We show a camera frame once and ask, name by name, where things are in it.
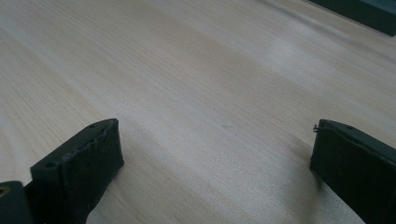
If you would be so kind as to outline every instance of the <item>wood grain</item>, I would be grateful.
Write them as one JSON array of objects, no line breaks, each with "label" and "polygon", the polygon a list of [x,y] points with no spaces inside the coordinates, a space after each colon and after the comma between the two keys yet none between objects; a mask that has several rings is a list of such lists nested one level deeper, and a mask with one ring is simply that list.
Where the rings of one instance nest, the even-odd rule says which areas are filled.
[{"label": "wood grain", "polygon": [[396,147],[394,38],[292,0],[0,1],[0,181],[120,120],[89,223],[362,223],[308,169],[319,119]]}]

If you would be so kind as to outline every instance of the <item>dark green object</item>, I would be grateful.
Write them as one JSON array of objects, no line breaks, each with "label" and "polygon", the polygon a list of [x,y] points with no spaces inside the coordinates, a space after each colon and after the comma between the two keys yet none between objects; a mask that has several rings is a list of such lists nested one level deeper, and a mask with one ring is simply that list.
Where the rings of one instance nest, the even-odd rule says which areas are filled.
[{"label": "dark green object", "polygon": [[[123,165],[118,124],[116,119],[107,119],[77,133],[31,168],[33,180],[24,191],[13,185],[15,182],[3,183],[9,189],[6,196],[14,198],[0,198],[1,223],[86,223]],[[7,209],[9,203],[20,198],[27,198],[25,207],[30,211]],[[16,222],[22,214],[30,220]]]},{"label": "dark green object", "polygon": [[386,35],[396,35],[395,0],[309,0]]},{"label": "dark green object", "polygon": [[322,119],[310,168],[366,223],[396,223],[396,149]]}]

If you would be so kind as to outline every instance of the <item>black object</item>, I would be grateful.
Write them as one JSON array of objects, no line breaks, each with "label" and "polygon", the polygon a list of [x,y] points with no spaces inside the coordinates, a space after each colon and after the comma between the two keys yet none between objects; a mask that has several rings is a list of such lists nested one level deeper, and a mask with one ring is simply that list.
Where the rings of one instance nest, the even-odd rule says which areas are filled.
[{"label": "black object", "polygon": [[310,168],[366,223],[396,223],[396,149],[321,119]]},{"label": "black object", "polygon": [[1,224],[83,224],[123,165],[119,122],[96,122],[31,167],[32,182],[0,184]]},{"label": "black object", "polygon": [[396,35],[395,0],[309,0],[367,25],[386,35]]}]

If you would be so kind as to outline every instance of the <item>light wood surface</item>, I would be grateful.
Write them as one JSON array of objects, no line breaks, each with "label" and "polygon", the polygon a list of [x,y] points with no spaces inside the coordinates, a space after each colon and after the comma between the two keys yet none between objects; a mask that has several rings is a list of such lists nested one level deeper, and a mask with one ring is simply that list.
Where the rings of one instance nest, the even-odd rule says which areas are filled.
[{"label": "light wood surface", "polygon": [[90,123],[125,166],[89,223],[362,223],[319,119],[396,147],[396,42],[306,1],[0,0],[0,182]]}]

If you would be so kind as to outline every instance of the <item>wooden table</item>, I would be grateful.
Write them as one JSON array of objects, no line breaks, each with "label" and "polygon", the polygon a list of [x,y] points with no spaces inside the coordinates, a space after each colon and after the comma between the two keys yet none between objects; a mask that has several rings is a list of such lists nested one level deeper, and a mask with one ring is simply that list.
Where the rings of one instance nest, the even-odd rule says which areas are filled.
[{"label": "wooden table", "polygon": [[0,182],[90,123],[125,166],[89,223],[362,223],[319,119],[396,147],[395,38],[301,0],[0,1]]}]

